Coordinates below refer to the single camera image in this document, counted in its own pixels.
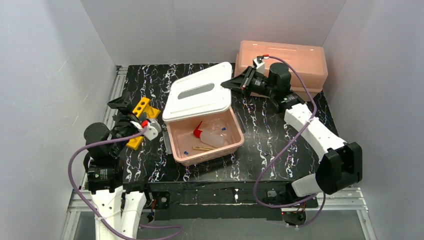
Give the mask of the yellow test tube rack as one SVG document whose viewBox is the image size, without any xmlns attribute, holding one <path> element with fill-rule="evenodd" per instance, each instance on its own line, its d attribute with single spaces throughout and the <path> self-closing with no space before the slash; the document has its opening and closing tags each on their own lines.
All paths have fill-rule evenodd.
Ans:
<svg viewBox="0 0 424 240">
<path fill-rule="evenodd" d="M 154 108 L 150 105 L 151 100 L 145 96 L 141 98 L 138 104 L 133 109 L 133 114 L 136 116 L 137 120 L 132 120 L 131 123 L 135 126 L 135 128 L 139 131 L 143 131 L 141 127 L 141 123 L 147 119 L 156 119 L 161 113 L 161 110 Z M 144 139 L 144 135 L 132 138 L 126 144 L 127 147 L 137 150 Z"/>
</svg>

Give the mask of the pink plastic bin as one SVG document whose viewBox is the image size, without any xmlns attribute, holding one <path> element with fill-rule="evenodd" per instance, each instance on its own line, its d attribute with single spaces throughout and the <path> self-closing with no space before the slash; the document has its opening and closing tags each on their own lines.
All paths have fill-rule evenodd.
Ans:
<svg viewBox="0 0 424 240">
<path fill-rule="evenodd" d="M 245 141 L 231 107 L 220 113 L 167 122 L 166 127 L 173 158 L 186 167 L 233 154 Z"/>
</svg>

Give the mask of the clear glass beaker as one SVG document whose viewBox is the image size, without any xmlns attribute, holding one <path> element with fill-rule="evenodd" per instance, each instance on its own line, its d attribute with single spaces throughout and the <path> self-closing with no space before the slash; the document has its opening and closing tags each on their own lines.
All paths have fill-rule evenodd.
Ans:
<svg viewBox="0 0 424 240">
<path fill-rule="evenodd" d="M 225 121 L 215 121 L 210 126 L 210 130 L 213 133 L 217 133 L 217 131 L 221 130 L 222 128 L 226 128 L 227 130 L 227 124 Z"/>
</svg>

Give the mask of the white rectangular lid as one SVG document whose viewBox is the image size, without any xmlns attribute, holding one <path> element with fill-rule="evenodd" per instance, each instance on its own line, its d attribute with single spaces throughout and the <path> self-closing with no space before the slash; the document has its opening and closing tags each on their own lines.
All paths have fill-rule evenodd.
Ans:
<svg viewBox="0 0 424 240">
<path fill-rule="evenodd" d="M 225 112 L 231 90 L 221 83 L 232 77 L 232 65 L 221 62 L 175 81 L 169 90 L 162 119 L 166 123 Z"/>
</svg>

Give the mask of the wooden stick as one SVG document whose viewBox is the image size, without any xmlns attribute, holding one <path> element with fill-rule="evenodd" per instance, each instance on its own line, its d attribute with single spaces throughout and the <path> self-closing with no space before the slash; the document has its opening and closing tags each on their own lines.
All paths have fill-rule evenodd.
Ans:
<svg viewBox="0 0 424 240">
<path fill-rule="evenodd" d="M 205 146 L 193 146 L 192 150 L 194 151 L 202 151 L 202 152 L 208 152 L 215 150 L 214 147 L 205 147 Z"/>
</svg>

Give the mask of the white squeeze bottle red cap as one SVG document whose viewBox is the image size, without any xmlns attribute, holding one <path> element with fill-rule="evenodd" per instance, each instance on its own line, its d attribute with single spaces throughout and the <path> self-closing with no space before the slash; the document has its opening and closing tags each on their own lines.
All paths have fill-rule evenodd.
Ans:
<svg viewBox="0 0 424 240">
<path fill-rule="evenodd" d="M 202 121 L 196 126 L 193 131 L 193 135 L 200 139 L 204 144 L 207 144 L 214 148 L 222 148 L 225 145 L 226 138 L 220 136 L 217 132 L 211 132 L 210 130 L 201 130 L 200 126 Z"/>
</svg>

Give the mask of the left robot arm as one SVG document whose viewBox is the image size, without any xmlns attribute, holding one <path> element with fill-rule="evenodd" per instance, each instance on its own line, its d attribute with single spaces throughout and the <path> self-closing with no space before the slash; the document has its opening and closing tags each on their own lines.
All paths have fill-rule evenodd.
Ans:
<svg viewBox="0 0 424 240">
<path fill-rule="evenodd" d="M 154 125 L 160 110 L 151 107 L 147 97 L 142 97 L 136 105 L 132 105 L 127 92 L 107 105 L 118 111 L 112 118 L 114 126 L 109 129 L 106 124 L 95 122 L 83 133 L 86 145 L 107 142 L 90 147 L 84 158 L 88 191 L 94 208 L 100 213 L 100 216 L 95 217 L 95 236 L 98 240 L 118 240 L 119 236 L 104 224 L 108 223 L 119 234 L 134 239 L 147 198 L 141 183 L 123 183 L 124 162 L 120 159 L 120 153 L 125 147 L 137 150 L 144 136 L 124 142 L 110 141 L 135 135 L 144 127 L 148 127 L 146 133 L 150 139 L 157 137 L 161 129 Z"/>
</svg>

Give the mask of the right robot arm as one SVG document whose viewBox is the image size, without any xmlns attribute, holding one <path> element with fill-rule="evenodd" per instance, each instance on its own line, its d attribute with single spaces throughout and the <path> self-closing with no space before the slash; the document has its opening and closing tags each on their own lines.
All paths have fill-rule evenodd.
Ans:
<svg viewBox="0 0 424 240">
<path fill-rule="evenodd" d="M 224 81 L 221 86 L 245 96 L 251 93 L 269 97 L 284 121 L 297 130 L 321 161 L 316 172 L 290 182 L 286 194 L 299 199 L 318 193 L 335 192 L 359 183 L 363 179 L 363 151 L 356 142 L 348 143 L 329 130 L 310 111 L 307 104 L 291 91 L 292 74 L 298 73 L 286 62 L 273 63 L 268 76 L 258 66 Z"/>
</svg>

